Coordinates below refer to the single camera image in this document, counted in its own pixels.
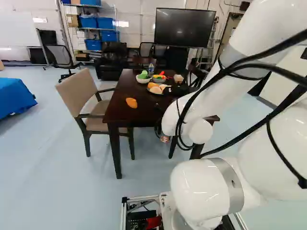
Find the blue storage bin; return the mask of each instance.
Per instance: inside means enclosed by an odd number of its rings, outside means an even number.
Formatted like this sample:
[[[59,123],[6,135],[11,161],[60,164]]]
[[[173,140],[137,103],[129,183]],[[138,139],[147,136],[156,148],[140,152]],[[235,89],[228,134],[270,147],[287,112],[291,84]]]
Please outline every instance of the blue storage bin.
[[[81,5],[95,5],[101,6],[100,0],[80,0]]]
[[[101,40],[103,42],[119,42],[119,32],[116,31],[100,31]]]
[[[86,48],[88,50],[101,50],[101,41],[100,40],[92,40],[92,39],[85,39]]]
[[[81,15],[79,18],[82,27],[97,28],[97,20],[95,17],[83,17]]]
[[[115,30],[115,20],[113,18],[97,18],[98,28]]]

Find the blue cloth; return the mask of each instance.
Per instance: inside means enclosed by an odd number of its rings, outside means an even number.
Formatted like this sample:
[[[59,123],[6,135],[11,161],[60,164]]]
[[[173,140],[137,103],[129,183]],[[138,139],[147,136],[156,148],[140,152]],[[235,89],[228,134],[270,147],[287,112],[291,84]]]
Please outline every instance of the blue cloth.
[[[36,104],[22,80],[0,78],[0,119],[12,113],[21,114]]]

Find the light gray floor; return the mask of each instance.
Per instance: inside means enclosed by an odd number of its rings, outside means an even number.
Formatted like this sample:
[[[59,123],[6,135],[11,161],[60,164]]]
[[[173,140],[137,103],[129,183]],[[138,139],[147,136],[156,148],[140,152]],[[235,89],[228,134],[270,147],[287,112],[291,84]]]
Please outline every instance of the light gray floor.
[[[121,198],[168,191],[172,169],[189,158],[177,149],[169,160],[169,144],[160,142],[152,128],[137,128],[135,161],[127,139],[120,140],[123,179],[117,180],[108,136],[93,135],[92,157],[85,155],[81,132],[54,88],[65,72],[41,67],[0,71],[0,77],[22,79],[38,102],[26,113],[0,121],[1,230],[118,230]],[[91,73],[99,88],[116,85],[98,81],[93,69]],[[225,143],[269,111],[246,95],[214,125],[205,148]],[[235,155],[238,146],[215,156]],[[243,218],[251,230],[296,229],[304,227],[305,206],[273,202],[243,213]]]

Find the chair seat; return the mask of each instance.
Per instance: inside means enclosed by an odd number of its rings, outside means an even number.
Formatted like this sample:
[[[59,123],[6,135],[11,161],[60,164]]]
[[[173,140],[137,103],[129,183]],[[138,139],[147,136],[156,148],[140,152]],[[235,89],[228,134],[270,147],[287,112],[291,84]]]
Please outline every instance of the chair seat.
[[[100,101],[92,110],[93,115],[104,115],[109,105],[110,100]],[[107,124],[102,123],[102,118],[87,118],[85,121],[86,129],[89,131],[102,131],[107,132]],[[127,128],[119,128],[120,133],[127,133]]]

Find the beige chair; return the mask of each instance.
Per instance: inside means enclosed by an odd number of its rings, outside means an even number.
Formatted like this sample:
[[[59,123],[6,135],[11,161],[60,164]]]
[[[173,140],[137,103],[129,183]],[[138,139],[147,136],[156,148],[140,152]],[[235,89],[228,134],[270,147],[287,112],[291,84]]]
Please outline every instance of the beige chair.
[[[99,91],[94,83],[88,68],[73,74],[56,85],[56,89],[77,121],[85,142],[86,156],[91,156],[90,137],[92,134],[108,134],[107,124],[102,123],[109,100],[101,100],[100,93],[113,91],[113,89]],[[98,103],[89,114],[80,114],[86,102],[95,95]],[[134,160],[133,128],[119,128],[119,134],[129,138],[131,158]]]

